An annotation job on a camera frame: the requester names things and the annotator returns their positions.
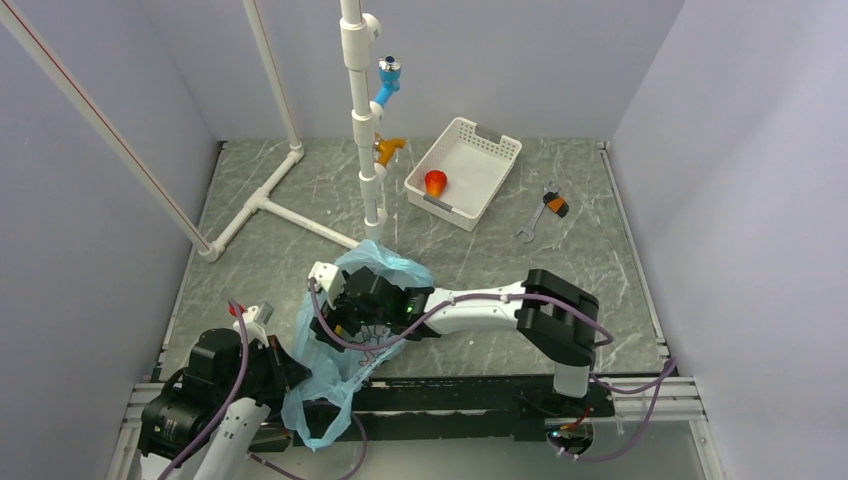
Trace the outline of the light blue plastic bag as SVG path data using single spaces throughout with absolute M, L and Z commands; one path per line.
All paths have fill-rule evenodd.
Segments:
M 367 267 L 399 287 L 434 285 L 433 275 L 425 266 L 370 240 L 338 257 L 334 265 L 348 273 Z M 408 341 L 401 340 L 375 351 L 339 352 L 336 343 L 326 344 L 316 338 L 310 328 L 313 317 L 312 299 L 306 294 L 295 318 L 291 356 L 311 370 L 311 377 L 286 395 L 281 416 L 284 425 L 296 431 L 306 447 L 316 451 L 331 445 L 347 430 L 355 393 L 381 364 L 398 355 Z M 323 433 L 309 426 L 306 420 L 304 403 L 312 400 L 326 400 L 339 409 Z

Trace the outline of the red fake fruit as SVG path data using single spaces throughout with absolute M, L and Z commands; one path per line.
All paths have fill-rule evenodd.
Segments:
M 433 198 L 440 198 L 448 185 L 448 176 L 441 170 L 430 170 L 425 174 L 426 194 Z

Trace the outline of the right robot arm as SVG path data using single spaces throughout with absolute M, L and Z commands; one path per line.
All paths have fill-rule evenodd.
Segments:
M 317 262 L 308 276 L 316 338 L 342 352 L 365 327 L 383 327 L 385 350 L 402 340 L 440 338 L 462 331 L 515 330 L 554 364 L 551 401 L 574 415 L 590 399 L 589 374 L 597 347 L 612 336 L 598 322 L 599 300 L 544 270 L 523 281 L 482 290 L 401 287 L 368 267 L 346 273 Z

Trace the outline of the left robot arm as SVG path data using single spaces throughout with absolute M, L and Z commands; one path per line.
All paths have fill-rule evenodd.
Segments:
M 138 443 L 145 479 L 229 479 L 260 426 L 279 417 L 311 370 L 276 336 L 244 346 L 239 333 L 202 333 L 186 367 L 141 414 Z

